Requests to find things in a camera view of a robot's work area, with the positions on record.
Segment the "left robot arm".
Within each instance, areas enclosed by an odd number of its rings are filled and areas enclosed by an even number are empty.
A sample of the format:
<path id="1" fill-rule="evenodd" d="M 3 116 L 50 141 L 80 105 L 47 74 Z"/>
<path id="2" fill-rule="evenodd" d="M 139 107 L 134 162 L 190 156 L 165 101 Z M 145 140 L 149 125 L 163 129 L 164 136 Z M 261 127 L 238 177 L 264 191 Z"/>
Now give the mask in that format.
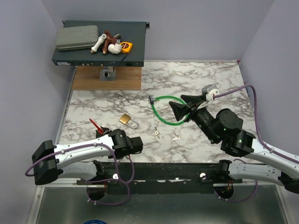
<path id="1" fill-rule="evenodd" d="M 93 140 L 69 145 L 54 145 L 47 140 L 32 155 L 32 176 L 35 185 L 49 184 L 59 178 L 79 178 L 99 184 L 104 176 L 93 159 L 106 156 L 118 160 L 142 150 L 141 137 L 130 138 L 120 129 L 107 130 Z"/>

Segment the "brass padlock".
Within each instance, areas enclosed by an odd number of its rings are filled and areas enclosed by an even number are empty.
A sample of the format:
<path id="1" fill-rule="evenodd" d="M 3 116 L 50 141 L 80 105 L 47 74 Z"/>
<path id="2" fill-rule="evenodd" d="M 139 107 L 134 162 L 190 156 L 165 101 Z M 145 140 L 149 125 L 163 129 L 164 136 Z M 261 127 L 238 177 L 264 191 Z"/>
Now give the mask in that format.
<path id="1" fill-rule="evenodd" d="M 139 128 L 139 123 L 126 113 L 119 118 L 119 121 L 132 129 Z"/>

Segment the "red cable lock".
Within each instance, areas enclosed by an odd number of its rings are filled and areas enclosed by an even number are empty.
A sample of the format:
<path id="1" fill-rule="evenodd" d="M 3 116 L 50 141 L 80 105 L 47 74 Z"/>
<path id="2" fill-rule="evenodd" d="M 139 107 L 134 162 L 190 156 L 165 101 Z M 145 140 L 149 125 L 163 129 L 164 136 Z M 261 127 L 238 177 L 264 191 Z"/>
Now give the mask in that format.
<path id="1" fill-rule="evenodd" d="M 102 128 L 93 119 L 89 119 L 89 121 L 95 126 L 97 133 L 101 135 L 104 133 Z"/>

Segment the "white elbow fitting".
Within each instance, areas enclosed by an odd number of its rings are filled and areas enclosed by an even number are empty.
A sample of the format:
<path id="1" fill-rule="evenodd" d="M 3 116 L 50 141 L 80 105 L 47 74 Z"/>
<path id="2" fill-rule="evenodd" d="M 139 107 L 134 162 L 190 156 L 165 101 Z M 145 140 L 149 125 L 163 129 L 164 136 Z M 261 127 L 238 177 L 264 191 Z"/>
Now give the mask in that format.
<path id="1" fill-rule="evenodd" d="M 120 44 L 109 44 L 108 51 L 112 54 L 119 54 L 121 52 L 122 46 Z"/>

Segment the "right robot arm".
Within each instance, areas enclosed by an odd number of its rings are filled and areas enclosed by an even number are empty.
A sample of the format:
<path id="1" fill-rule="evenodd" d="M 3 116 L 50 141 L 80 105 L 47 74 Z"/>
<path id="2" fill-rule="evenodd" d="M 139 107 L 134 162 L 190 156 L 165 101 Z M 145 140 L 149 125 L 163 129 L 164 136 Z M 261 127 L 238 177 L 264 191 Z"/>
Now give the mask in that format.
<path id="1" fill-rule="evenodd" d="M 228 161 L 215 171 L 221 183 L 229 179 L 251 179 L 275 183 L 292 193 L 299 192 L 299 157 L 263 142 L 260 136 L 243 130 L 243 119 L 228 108 L 215 117 L 203 105 L 205 95 L 182 95 L 184 104 L 169 102 L 177 121 L 193 121 L 212 144 L 220 144 L 221 150 L 233 157 L 256 160 L 242 168 Z"/>

